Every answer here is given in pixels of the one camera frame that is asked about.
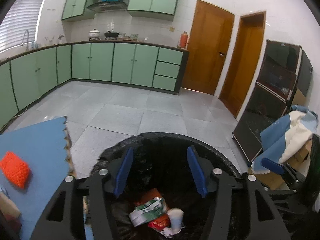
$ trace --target white pot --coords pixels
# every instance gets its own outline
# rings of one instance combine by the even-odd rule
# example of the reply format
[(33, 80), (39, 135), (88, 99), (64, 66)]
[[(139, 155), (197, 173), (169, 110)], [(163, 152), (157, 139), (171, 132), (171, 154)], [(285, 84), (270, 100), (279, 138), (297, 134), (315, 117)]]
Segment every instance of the white pot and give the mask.
[(89, 38), (98, 38), (100, 35), (100, 32), (97, 29), (93, 29), (89, 32)]

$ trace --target tiled floor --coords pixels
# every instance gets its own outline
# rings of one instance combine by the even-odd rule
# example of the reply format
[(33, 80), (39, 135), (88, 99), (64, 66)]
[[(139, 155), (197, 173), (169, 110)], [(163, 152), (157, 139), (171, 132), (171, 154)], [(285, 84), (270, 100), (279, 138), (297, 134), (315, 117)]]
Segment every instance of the tiled floor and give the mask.
[(237, 121), (217, 97), (181, 89), (180, 94), (109, 84), (69, 82), (18, 117), (15, 130), (55, 116), (68, 117), (71, 155), (78, 176), (89, 175), (101, 152), (142, 132), (173, 132), (219, 150), (242, 173), (243, 156), (232, 139)]

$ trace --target window blind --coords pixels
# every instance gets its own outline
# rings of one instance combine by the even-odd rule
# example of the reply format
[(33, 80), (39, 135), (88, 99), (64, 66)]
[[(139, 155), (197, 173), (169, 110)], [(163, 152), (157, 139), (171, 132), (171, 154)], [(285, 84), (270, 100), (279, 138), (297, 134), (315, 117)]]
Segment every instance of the window blind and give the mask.
[(16, 0), (0, 25), (0, 51), (22, 43), (29, 30), (29, 42), (36, 37), (38, 16), (43, 0)]

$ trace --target metal screw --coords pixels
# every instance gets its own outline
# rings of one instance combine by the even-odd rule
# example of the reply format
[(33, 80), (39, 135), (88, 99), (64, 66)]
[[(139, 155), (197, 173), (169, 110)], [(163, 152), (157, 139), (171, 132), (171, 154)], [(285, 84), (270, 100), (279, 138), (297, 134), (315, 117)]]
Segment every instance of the metal screw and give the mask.
[(222, 170), (221, 169), (218, 169), (218, 168), (216, 168), (216, 169), (213, 169), (213, 171), (212, 171), (214, 174), (216, 174), (216, 175), (220, 175), (220, 174), (222, 174)]
[(250, 180), (250, 181), (255, 181), (257, 178), (256, 178), (256, 176), (254, 176), (254, 175), (249, 175), (248, 176), (248, 180)]
[(99, 171), (99, 174), (103, 176), (103, 175), (107, 175), (108, 172), (109, 172), (108, 170), (102, 169), (102, 170)]
[(73, 181), (73, 176), (66, 176), (66, 178), (64, 180), (65, 180), (65, 182), (71, 182), (71, 181)]

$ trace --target paper cup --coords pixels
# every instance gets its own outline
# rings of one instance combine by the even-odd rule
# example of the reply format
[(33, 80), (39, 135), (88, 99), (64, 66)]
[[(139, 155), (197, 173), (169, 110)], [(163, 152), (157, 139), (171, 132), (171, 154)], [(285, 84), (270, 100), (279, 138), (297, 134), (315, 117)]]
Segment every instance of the paper cup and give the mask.
[(175, 235), (181, 231), (183, 211), (179, 208), (172, 208), (167, 211), (170, 218), (172, 233)]

